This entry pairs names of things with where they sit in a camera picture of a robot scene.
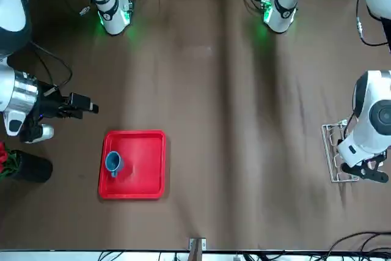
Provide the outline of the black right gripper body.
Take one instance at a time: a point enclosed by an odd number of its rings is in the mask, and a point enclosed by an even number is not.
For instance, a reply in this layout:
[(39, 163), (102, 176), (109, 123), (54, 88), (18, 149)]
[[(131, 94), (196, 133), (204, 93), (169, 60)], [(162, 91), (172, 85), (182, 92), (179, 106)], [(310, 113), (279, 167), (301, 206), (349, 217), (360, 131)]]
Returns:
[(39, 96), (38, 109), (44, 118), (69, 118), (68, 98), (63, 96), (60, 90), (43, 81), (38, 82)]

